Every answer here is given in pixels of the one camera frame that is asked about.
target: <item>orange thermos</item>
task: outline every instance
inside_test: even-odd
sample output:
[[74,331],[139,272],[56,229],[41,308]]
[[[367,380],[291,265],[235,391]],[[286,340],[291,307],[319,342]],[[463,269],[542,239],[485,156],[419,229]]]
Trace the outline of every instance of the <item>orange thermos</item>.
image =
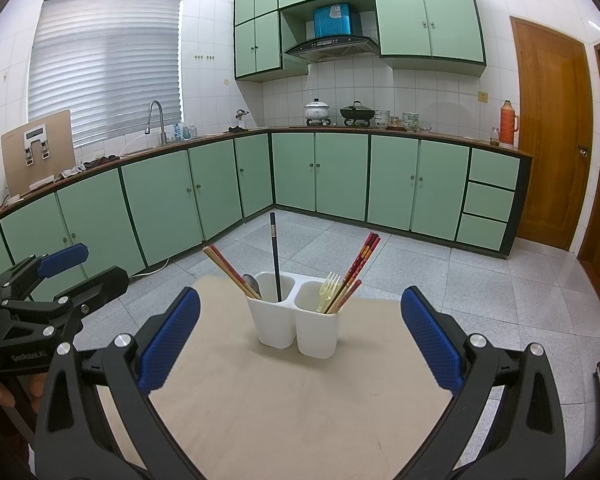
[[513,132],[516,132],[519,127],[520,117],[516,115],[516,111],[511,106],[511,101],[504,101],[500,109],[500,142],[510,144],[513,147]]

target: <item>blue box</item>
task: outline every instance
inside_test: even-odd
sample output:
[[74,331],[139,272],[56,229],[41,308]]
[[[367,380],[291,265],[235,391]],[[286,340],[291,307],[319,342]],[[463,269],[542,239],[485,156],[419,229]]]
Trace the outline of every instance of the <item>blue box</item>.
[[362,35],[360,15],[349,4],[337,4],[314,10],[315,37],[333,34]]

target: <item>range hood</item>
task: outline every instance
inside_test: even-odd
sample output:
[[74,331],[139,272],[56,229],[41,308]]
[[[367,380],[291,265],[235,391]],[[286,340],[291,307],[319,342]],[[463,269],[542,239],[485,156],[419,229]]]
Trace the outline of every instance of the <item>range hood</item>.
[[286,54],[290,56],[301,57],[314,63],[369,53],[379,56],[380,48],[376,41],[367,36],[358,36],[355,34],[321,36],[320,38],[303,41],[286,51]]

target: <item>plastic fork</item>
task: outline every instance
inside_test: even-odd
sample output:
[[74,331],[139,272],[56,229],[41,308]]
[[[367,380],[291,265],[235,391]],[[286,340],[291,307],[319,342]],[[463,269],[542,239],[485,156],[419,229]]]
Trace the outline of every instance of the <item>plastic fork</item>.
[[335,272],[330,272],[327,275],[327,279],[320,287],[318,294],[320,295],[320,305],[316,312],[322,312],[324,305],[333,297],[338,284],[340,283],[341,276]]

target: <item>window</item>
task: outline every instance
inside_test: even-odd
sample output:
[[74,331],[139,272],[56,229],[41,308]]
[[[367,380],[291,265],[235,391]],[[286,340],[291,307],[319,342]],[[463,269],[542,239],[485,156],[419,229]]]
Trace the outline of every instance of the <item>window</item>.
[[165,124],[181,121],[180,2],[45,0],[29,67],[29,121],[71,110],[76,148],[144,130],[154,99]]

